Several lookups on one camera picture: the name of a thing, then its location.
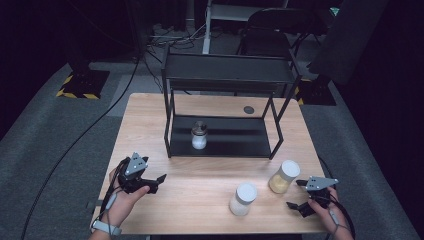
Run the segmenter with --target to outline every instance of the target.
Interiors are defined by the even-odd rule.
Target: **black cable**
[[[199,29],[197,29],[193,34],[190,34],[190,32],[188,31],[188,30],[186,30],[187,31],[187,33],[188,33],[188,36],[185,36],[185,37],[178,37],[178,38],[176,38],[176,39],[173,39],[173,40],[166,40],[166,41],[158,41],[162,36],[164,36],[164,35],[160,35],[159,37],[158,37],[158,39],[155,39],[155,40],[153,40],[153,41],[151,41],[150,43],[148,43],[147,44],[147,46],[151,46],[151,47],[158,47],[158,48],[164,48],[164,45],[165,44],[167,44],[167,43],[170,43],[170,47],[173,47],[173,48],[175,48],[175,49],[189,49],[189,48],[193,48],[194,47],[194,44],[193,44],[193,42],[195,41],[195,40],[197,40],[198,39],[198,35],[199,34],[202,34],[202,30],[204,29],[204,27],[205,27],[205,24],[202,26],[202,27],[200,27]],[[185,47],[185,48],[179,48],[179,47],[175,47],[175,45],[187,45],[187,44],[191,44],[191,46],[190,47]]]
[[[93,26],[95,29],[97,29],[97,31],[99,31],[101,34],[103,34],[104,36],[106,36],[107,38],[109,38],[110,40],[121,44],[122,46],[128,47],[130,49],[135,49],[134,46],[131,46],[127,43],[124,43],[122,41],[117,40],[116,38],[110,36],[109,34],[107,34],[105,31],[103,31],[99,26],[97,26],[97,24],[95,24],[93,21],[91,21],[90,18],[88,18],[77,6],[75,6],[70,0],[66,0],[69,5],[71,5],[71,7],[73,9],[75,9],[75,11],[77,11],[88,23],[90,23],[91,26]]]
[[[122,166],[125,164],[125,162],[128,161],[127,159],[122,160],[118,166],[116,167],[115,173],[113,174],[112,179],[110,180],[109,188],[106,191],[106,195],[103,198],[102,206],[100,207],[100,214],[98,216],[99,219],[102,219],[103,213],[106,211],[106,205],[109,202],[110,196],[112,196],[113,192],[116,190],[113,186],[113,184],[116,181],[116,177],[121,172]]]
[[[109,219],[109,211],[106,212],[106,217],[107,217],[107,222],[110,223],[110,219]],[[113,239],[113,235],[112,235],[112,228],[111,225],[108,224],[108,229],[109,229],[109,237],[110,239]]]
[[[218,32],[218,34],[216,36],[212,35],[213,31]],[[211,29],[210,34],[211,38],[219,38],[222,34],[224,34],[224,29],[222,27],[214,27]]]
[[[148,54],[150,54],[150,56],[154,57],[158,62],[162,63],[162,61],[156,57],[153,53],[151,53],[150,51],[147,51]]]
[[[189,47],[176,47],[176,46],[184,46],[184,45],[187,45],[187,44],[190,44],[190,46]],[[182,49],[191,49],[191,48],[194,48],[194,43],[193,43],[193,40],[190,39],[186,43],[178,43],[177,44],[176,42],[174,42],[173,44],[171,44],[169,46],[172,47],[172,48],[174,48],[174,49],[179,49],[179,50],[182,50]]]
[[[337,201],[336,198],[333,195],[330,194],[330,196],[334,199],[334,200],[330,199],[330,201],[332,203],[334,203],[340,209],[340,211],[342,211],[343,215],[345,216],[347,222],[349,223],[350,233],[352,234],[353,239],[355,239],[356,232],[355,232],[355,226],[353,225],[352,218],[350,217],[346,208],[339,201]]]
[[[324,165],[325,169],[327,169],[328,175],[330,175],[330,177],[332,179],[334,179],[333,173],[331,172],[330,168],[328,167],[327,163],[324,161],[324,159],[322,159],[319,155],[318,155],[318,159],[319,161]],[[330,239],[331,234],[327,234],[327,236],[325,237],[325,240]]]
[[[59,166],[59,164],[62,162],[62,160],[65,158],[65,156],[68,154],[68,152],[75,146],[75,144],[93,127],[95,126],[104,116],[106,116],[106,114],[108,112],[110,112],[110,110],[112,110],[112,108],[115,107],[115,105],[122,99],[122,97],[125,95],[125,92],[128,90],[135,72],[137,71],[137,67],[138,67],[138,63],[139,63],[140,58],[137,58],[137,63],[134,67],[133,73],[131,75],[131,79],[127,84],[127,87],[125,88],[125,90],[122,92],[121,96],[118,98],[118,100],[116,100],[116,102],[109,107],[108,110],[106,110],[106,112],[104,112],[99,118],[97,118],[96,121],[94,121],[94,123],[92,123],[82,134],[80,134],[80,136],[71,144],[71,146],[62,154],[62,156],[59,158],[59,160],[55,163],[55,165],[53,166],[53,168],[50,170],[48,176],[46,177],[46,179],[44,180],[43,185],[41,186],[40,190],[38,191],[37,197],[34,200],[34,203],[31,206],[31,209],[28,213],[28,216],[25,220],[25,224],[24,224],[24,229],[22,230],[22,234],[21,234],[21,240],[25,239],[25,233],[26,230],[28,228],[28,224],[29,224],[29,220],[31,219],[32,213],[34,212],[35,206],[38,203],[38,200],[40,199],[41,194],[43,193],[44,188],[47,186],[48,181],[50,180],[51,176],[53,175],[54,171],[56,170],[56,168]]]
[[[153,76],[153,80],[154,80],[154,82],[156,83],[156,85],[159,87],[160,92],[161,92],[161,93],[163,93],[163,88],[162,88],[162,85],[160,84],[160,80],[159,80],[159,78],[158,78],[158,77],[156,77],[156,75],[152,72],[152,70],[151,70],[151,69],[150,69],[150,67],[149,67],[149,64],[147,64],[146,56],[143,56],[143,61],[144,61],[144,64],[146,65],[146,68],[147,68],[147,70],[149,71],[150,75],[152,75],[152,76]]]
[[[153,40],[152,41],[152,43],[153,44],[156,44],[158,41],[159,41],[159,39],[161,39],[163,36],[165,36],[165,35],[167,35],[168,33],[170,33],[171,31],[173,31],[173,27],[170,27],[170,28],[168,28],[168,29],[166,29],[166,32],[165,33],[163,33],[163,34],[161,34],[161,35],[159,35],[159,36],[156,36],[156,32],[154,31],[154,37],[156,38],[155,40]]]

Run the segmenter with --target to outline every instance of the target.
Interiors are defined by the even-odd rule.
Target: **jar with white lid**
[[[275,193],[286,193],[293,180],[299,176],[300,167],[293,160],[285,160],[269,179],[269,187]]]
[[[195,149],[203,149],[206,147],[206,136],[208,134],[208,129],[203,121],[197,121],[194,123],[194,126],[191,129],[192,140],[191,144]]]
[[[256,199],[258,192],[251,183],[242,183],[230,200],[230,210],[236,216],[244,216],[250,210],[250,204]]]

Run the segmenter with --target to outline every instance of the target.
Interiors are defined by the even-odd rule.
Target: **hand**
[[[332,200],[338,201],[336,190],[331,187],[328,187],[327,189],[330,192],[331,196],[334,197],[334,199]],[[342,211],[334,203],[330,203],[328,209],[321,207],[319,203],[312,199],[309,199],[308,203],[309,206],[311,206],[311,208],[318,214],[318,216],[320,216],[321,221],[327,231],[334,234],[334,239],[353,239],[352,235],[350,234],[350,231],[346,228],[347,223]],[[337,220],[339,221],[339,226],[336,226],[333,221],[333,218],[330,216],[330,210],[336,215]]]
[[[116,168],[109,173],[109,181],[112,181],[115,171]],[[131,194],[127,194],[119,188],[117,178],[115,179],[113,186],[116,189],[114,192],[116,193],[116,199],[108,212],[103,214],[101,221],[119,227],[131,213],[134,204],[150,190],[150,187],[144,186]],[[96,230],[90,236],[90,239],[109,239],[109,237],[109,234]]]

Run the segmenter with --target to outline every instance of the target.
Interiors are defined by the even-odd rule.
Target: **jar lid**
[[[203,121],[197,121],[191,128],[191,133],[196,136],[203,136],[208,132],[207,125]]]
[[[300,167],[293,160],[285,160],[279,169],[280,176],[286,181],[293,181],[300,174]]]
[[[243,205],[252,203],[256,199],[257,195],[258,192],[256,190],[256,187],[251,183],[240,184],[236,191],[237,200]]]

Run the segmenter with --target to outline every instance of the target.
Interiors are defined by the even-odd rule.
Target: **watch strap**
[[[100,220],[94,221],[92,228],[106,232],[108,234],[112,234],[114,236],[121,235],[121,232],[122,232],[122,229],[115,227],[113,225],[109,225],[107,223],[104,223]]]

